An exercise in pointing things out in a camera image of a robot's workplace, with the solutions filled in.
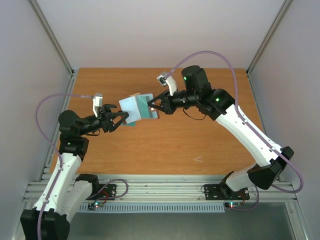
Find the teal credit card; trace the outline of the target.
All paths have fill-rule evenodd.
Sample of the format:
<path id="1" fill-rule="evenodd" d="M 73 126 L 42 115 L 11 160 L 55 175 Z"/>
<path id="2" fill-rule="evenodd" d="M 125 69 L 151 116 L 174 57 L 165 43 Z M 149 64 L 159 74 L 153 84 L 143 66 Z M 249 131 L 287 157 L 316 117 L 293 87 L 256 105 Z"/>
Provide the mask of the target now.
<path id="1" fill-rule="evenodd" d="M 130 123 L 123 123 L 124 126 L 127 126 L 127 127 L 134 127 L 136 125 L 136 121 L 134 122 L 130 122 Z"/>
<path id="2" fill-rule="evenodd" d="M 142 119 L 153 119 L 153 112 L 150 110 L 148 102 L 153 99 L 152 93 L 138 94 L 136 97 L 139 113 Z"/>

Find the brown leather card holder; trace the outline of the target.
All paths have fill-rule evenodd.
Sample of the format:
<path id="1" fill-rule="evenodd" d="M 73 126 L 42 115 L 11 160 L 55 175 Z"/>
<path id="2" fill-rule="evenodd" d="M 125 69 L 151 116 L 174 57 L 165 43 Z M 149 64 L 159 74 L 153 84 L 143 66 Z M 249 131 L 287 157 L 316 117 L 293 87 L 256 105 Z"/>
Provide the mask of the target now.
<path id="1" fill-rule="evenodd" d="M 119 107 L 122 112 L 128 112 L 129 117 L 125 120 L 124 123 L 132 123 L 138 122 L 140 120 L 145 120 L 141 117 L 138 103 L 137 103 L 137 95 L 144 94 L 144 93 L 136 93 L 126 98 L 120 99 L 118 101 Z M 152 119 L 159 119 L 160 115 L 158 111 L 153 111 L 153 118 Z"/>

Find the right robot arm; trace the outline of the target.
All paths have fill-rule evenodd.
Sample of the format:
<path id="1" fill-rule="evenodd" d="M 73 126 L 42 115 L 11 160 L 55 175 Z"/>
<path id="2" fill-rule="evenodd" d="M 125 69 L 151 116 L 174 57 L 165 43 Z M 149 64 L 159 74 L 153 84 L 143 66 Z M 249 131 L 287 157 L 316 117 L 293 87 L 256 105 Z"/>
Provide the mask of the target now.
<path id="1" fill-rule="evenodd" d="M 160 74 L 157 80 L 168 89 L 150 100 L 148 106 L 167 115 L 172 115 L 178 108 L 197 107 L 202 114 L 226 128 L 249 151 L 255 164 L 231 171 L 219 183 L 218 192 L 224 199 L 230 199 L 248 187 L 269 189 L 286 168 L 294 151 L 268 138 L 236 106 L 235 99 L 226 90 L 212 88 L 203 68 L 191 65 L 184 68 L 181 75 L 184 90 L 178 90 L 176 81 L 166 72 Z"/>

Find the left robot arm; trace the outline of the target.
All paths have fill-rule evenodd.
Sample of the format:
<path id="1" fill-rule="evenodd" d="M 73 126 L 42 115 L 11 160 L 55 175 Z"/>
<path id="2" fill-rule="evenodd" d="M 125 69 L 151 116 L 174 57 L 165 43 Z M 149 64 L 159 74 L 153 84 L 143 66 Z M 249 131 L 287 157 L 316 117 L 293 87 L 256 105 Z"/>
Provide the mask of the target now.
<path id="1" fill-rule="evenodd" d="M 42 195 L 32 209 L 23 210 L 20 223 L 27 240 L 66 240 L 76 212 L 86 199 L 101 193 L 97 175 L 74 177 L 88 150 L 85 135 L 99 130 L 115 131 L 128 117 L 128 112 L 113 112 L 113 104 L 104 104 L 97 113 L 81 118 L 72 110 L 58 118 L 60 145 L 57 164 Z"/>

